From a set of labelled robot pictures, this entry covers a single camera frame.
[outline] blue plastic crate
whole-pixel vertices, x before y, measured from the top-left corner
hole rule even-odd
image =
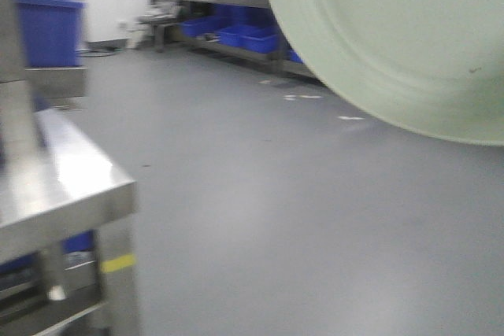
[[[302,63],[302,59],[298,56],[298,54],[293,51],[293,50],[289,50],[289,59],[293,62],[298,62],[298,63]]]
[[[205,33],[211,33],[218,29],[225,28],[230,24],[226,17],[207,16],[198,19],[187,20],[180,23],[182,32],[189,37],[197,37]]]
[[[251,9],[251,23],[262,28],[276,25],[276,19],[271,9],[253,8]]]
[[[257,31],[258,28],[251,25],[233,25],[218,31],[219,43],[234,47],[243,47],[244,35],[249,35],[250,33]]]
[[[279,36],[274,27],[260,29],[243,36],[243,47],[258,53],[278,50]]]
[[[9,273],[11,271],[18,271],[23,268],[27,268],[33,265],[35,262],[34,255],[26,255],[19,257],[15,260],[7,261],[4,264],[0,264],[0,275],[4,273]]]
[[[82,2],[15,0],[28,64],[32,67],[77,66]]]
[[[232,17],[232,9],[233,6],[228,6],[227,4],[214,4],[213,15],[230,19]]]
[[[231,7],[231,18],[233,24],[244,24],[248,25],[252,23],[252,9],[243,6],[232,6]]]
[[[88,251],[93,249],[93,231],[78,234],[63,242],[63,249],[66,253]]]

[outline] cable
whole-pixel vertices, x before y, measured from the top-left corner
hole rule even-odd
[[[116,47],[103,47],[100,49],[84,49],[77,50],[79,57],[96,58],[96,57],[110,57],[119,54],[122,49]]]

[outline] white plate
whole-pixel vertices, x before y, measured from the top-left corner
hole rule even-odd
[[[391,124],[504,145],[504,0],[270,0],[307,66]]]

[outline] yellow tape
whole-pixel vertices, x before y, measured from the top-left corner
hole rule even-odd
[[[135,264],[136,264],[135,255],[129,253],[128,255],[120,256],[117,259],[103,261],[102,272],[113,273],[115,271],[120,271],[122,269],[132,267]]]

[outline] gray floor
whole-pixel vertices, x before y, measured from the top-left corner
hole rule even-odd
[[[145,335],[504,334],[501,149],[181,47],[86,64],[66,114],[139,181]]]

